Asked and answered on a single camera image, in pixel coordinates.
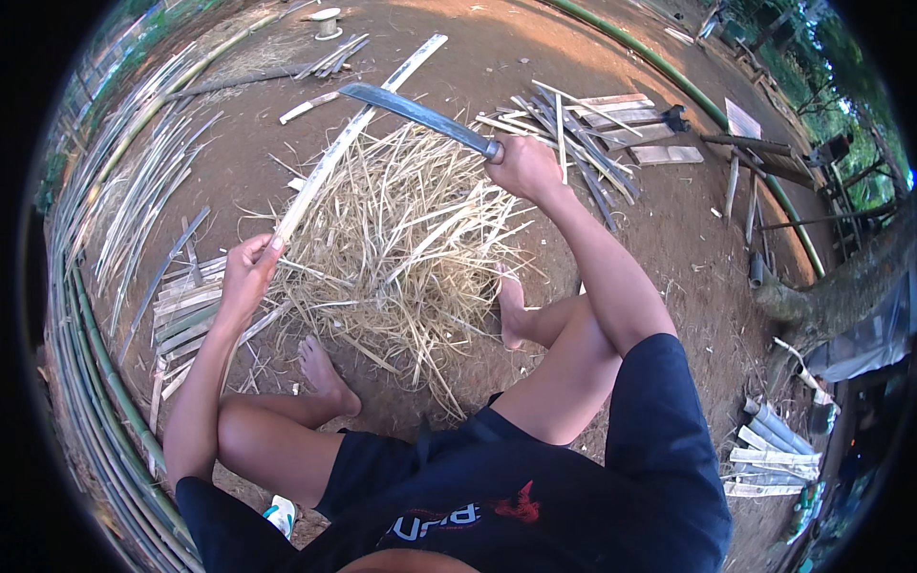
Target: hand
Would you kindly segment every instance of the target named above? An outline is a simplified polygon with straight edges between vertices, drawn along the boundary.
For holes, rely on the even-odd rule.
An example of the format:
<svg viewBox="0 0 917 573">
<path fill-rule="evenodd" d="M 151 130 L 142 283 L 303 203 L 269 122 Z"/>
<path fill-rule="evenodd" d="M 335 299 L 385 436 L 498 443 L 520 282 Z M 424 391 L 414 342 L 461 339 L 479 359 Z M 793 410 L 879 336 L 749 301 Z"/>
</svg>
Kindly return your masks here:
<svg viewBox="0 0 917 573">
<path fill-rule="evenodd" d="M 217 321 L 240 329 L 251 323 L 283 253 L 283 239 L 271 242 L 271 237 L 271 233 L 256 235 L 229 250 Z"/>
<path fill-rule="evenodd" d="M 564 188 L 563 172 L 554 151 L 547 145 L 531 136 L 497 134 L 495 137 L 503 144 L 503 162 L 484 164 L 494 183 L 538 206 Z"/>
</svg>

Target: machete handle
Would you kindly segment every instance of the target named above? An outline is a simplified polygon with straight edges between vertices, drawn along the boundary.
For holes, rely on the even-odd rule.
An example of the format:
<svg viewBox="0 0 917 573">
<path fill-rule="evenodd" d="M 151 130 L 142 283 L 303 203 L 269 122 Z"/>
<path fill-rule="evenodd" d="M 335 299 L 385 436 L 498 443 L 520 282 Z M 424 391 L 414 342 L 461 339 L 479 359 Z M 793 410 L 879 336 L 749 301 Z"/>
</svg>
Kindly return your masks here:
<svg viewBox="0 0 917 573">
<path fill-rule="evenodd" d="M 487 162 L 491 165 L 500 165 L 503 163 L 503 153 L 506 149 L 503 148 L 503 144 L 499 141 L 492 140 L 487 144 L 487 150 L 484 151 L 484 157 L 487 158 Z"/>
</svg>

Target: left hand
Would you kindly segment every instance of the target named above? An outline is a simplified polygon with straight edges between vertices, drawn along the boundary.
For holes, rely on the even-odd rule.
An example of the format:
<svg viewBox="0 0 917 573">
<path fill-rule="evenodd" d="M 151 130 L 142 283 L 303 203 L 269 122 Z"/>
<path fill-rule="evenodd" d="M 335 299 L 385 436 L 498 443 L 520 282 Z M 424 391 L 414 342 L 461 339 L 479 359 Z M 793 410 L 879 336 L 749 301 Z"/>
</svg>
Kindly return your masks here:
<svg viewBox="0 0 917 573">
<path fill-rule="evenodd" d="M 283 239 L 276 237 L 271 242 L 271 237 L 271 233 L 256 235 L 229 250 L 216 320 L 227 321 L 235 328 L 251 323 L 283 254 Z"/>
</svg>

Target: machete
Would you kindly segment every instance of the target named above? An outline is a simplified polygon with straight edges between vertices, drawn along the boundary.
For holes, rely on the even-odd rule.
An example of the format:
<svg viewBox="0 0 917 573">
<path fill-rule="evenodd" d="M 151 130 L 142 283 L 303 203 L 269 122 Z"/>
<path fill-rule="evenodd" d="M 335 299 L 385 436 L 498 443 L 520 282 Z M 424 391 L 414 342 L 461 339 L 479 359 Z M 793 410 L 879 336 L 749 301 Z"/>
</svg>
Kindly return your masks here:
<svg viewBox="0 0 917 573">
<path fill-rule="evenodd" d="M 338 91 L 343 95 L 359 99 L 361 102 L 387 109 L 393 114 L 406 117 L 422 126 L 433 129 L 437 133 L 453 138 L 458 143 L 483 155 L 489 163 L 494 165 L 503 163 L 503 145 L 499 141 L 489 140 L 485 136 L 475 133 L 460 123 L 428 107 L 423 107 L 417 102 L 412 102 L 405 97 L 368 83 L 349 83 Z"/>
</svg>

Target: forearm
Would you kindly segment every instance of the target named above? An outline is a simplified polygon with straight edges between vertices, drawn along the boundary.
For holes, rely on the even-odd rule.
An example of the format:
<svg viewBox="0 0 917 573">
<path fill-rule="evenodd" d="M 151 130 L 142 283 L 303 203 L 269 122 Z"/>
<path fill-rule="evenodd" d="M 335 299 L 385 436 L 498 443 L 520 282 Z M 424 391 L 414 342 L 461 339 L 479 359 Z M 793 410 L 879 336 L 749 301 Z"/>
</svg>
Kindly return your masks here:
<svg viewBox="0 0 917 573">
<path fill-rule="evenodd" d="M 656 286 L 566 185 L 544 193 L 539 207 L 567 239 L 602 331 L 621 356 L 658 333 L 676 336 Z"/>
<path fill-rule="evenodd" d="M 238 320 L 217 313 L 178 392 L 163 438 L 163 455 L 173 488 L 187 476 L 211 479 L 224 371 L 242 329 Z"/>
</svg>

